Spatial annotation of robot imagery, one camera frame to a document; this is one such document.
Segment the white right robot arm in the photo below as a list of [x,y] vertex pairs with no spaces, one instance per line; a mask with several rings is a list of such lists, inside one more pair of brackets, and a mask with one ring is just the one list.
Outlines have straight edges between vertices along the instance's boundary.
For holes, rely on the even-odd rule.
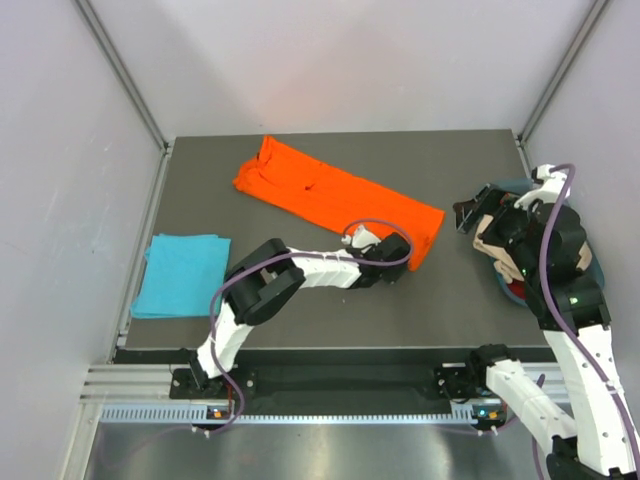
[[524,284],[524,302],[536,317],[564,379],[566,413],[525,372],[504,345],[484,345],[466,360],[467,384],[497,395],[545,456],[552,479],[636,479],[639,432],[629,412],[612,351],[611,316],[589,274],[588,242],[579,214],[566,203],[572,164],[545,164],[531,187],[517,194],[485,185],[457,202],[455,227],[474,234],[475,249],[509,261]]

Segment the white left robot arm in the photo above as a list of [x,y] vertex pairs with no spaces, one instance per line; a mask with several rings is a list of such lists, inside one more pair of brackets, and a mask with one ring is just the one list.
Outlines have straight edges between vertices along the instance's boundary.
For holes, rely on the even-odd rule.
[[194,387],[205,396],[220,394],[252,330],[271,320],[299,290],[393,283],[408,269],[413,253],[400,230],[379,238],[359,225],[343,242],[341,250],[319,252],[273,238],[232,267],[212,298],[210,333],[190,360]]

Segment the orange t-shirt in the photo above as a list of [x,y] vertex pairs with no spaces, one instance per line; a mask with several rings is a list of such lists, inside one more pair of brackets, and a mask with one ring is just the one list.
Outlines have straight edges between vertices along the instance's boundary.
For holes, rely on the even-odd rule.
[[334,233],[363,223],[382,239],[398,226],[410,237],[417,270],[444,224],[445,212],[296,150],[272,136],[239,169],[234,187]]

